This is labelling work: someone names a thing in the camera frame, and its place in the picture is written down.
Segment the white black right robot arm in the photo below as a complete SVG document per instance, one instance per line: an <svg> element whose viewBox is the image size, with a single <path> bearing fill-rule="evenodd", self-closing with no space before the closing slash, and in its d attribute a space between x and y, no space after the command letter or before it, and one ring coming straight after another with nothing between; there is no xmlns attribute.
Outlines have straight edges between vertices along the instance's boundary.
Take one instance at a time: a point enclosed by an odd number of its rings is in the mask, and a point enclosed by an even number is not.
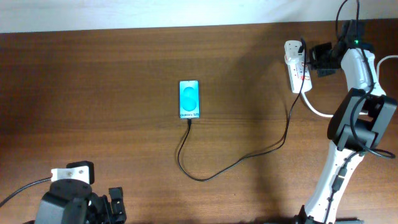
<svg viewBox="0 0 398 224"><path fill-rule="evenodd" d="M374 54L358 44L333 50L330 44L310 51L313 67L342 68L348 94L331 115L327 136L328 157L314 194L302 205L295 223L336 223L336 211L354 170L367 153L393 159L394 154L377 149L397 101L386 96L378 82Z"/></svg>

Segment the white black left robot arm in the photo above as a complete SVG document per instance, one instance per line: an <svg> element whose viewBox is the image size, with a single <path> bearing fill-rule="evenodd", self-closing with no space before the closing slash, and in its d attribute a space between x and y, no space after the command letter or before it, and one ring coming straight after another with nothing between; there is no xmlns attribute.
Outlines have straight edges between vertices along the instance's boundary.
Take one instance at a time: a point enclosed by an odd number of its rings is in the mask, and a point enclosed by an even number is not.
<svg viewBox="0 0 398 224"><path fill-rule="evenodd" d="M123 189L99 196L80 180L53 182L42 197L33 224L123 224L127 221Z"/></svg>

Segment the white charger plug adapter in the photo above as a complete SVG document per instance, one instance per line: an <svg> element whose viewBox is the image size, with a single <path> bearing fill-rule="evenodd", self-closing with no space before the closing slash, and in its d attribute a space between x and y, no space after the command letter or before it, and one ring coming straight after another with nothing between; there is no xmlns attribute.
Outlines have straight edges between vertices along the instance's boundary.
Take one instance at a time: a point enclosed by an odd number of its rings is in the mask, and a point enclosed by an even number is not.
<svg viewBox="0 0 398 224"><path fill-rule="evenodd" d="M295 65L305 61L305 50L303 47L287 47L285 48L285 63L287 65Z"/></svg>

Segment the white power strip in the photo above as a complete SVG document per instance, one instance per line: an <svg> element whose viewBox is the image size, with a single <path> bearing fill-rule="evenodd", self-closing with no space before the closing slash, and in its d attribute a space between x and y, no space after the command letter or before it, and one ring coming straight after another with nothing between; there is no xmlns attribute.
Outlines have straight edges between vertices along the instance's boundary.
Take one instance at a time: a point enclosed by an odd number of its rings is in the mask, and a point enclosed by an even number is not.
<svg viewBox="0 0 398 224"><path fill-rule="evenodd" d="M287 47L302 47L302 43L297 40L288 40L284 44L284 49ZM308 71L308 65L304 65L304 62L297 63L295 65L287 65L289 72L290 87L292 93L305 93L312 89L312 82L310 78L310 72Z"/></svg>

